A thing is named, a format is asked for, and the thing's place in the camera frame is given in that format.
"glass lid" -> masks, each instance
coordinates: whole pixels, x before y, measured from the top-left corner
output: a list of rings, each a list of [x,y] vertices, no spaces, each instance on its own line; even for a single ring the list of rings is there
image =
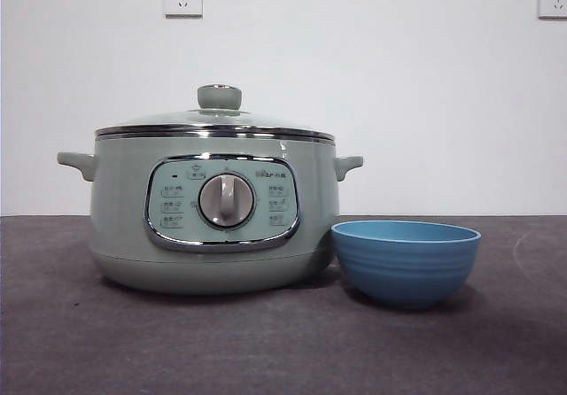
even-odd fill
[[[197,93],[200,109],[156,114],[116,127],[100,128],[96,132],[97,140],[149,136],[232,136],[334,141],[332,135],[310,127],[240,111],[242,91],[236,87],[205,85]]]

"gray table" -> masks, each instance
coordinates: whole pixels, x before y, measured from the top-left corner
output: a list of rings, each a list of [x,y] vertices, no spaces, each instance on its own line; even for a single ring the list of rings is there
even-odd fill
[[[336,263],[292,287],[181,297],[89,259],[86,217],[2,219],[2,393],[567,394],[567,217],[429,218],[478,229],[468,283],[381,307]]]

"pot handle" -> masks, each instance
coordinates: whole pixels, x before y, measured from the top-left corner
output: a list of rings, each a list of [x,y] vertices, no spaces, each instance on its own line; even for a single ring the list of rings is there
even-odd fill
[[[95,181],[98,167],[98,157],[94,154],[71,153],[62,151],[57,155],[57,162],[67,167],[75,167],[81,171],[85,181]]]
[[[362,156],[335,158],[335,174],[337,174],[337,181],[343,181],[348,171],[356,167],[361,167],[363,163],[364,158]]]

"lid knob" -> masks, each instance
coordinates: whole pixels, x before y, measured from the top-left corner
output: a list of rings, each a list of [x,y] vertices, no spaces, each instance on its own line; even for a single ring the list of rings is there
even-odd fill
[[[202,109],[238,110],[242,103],[242,91],[220,83],[204,85],[197,90],[197,100]]]

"pot base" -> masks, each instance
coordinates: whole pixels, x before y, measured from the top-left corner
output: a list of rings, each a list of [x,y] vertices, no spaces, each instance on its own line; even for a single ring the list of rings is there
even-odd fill
[[[238,262],[150,262],[92,252],[102,273],[126,286],[173,294],[214,295],[272,289],[295,283],[332,261],[331,251]]]

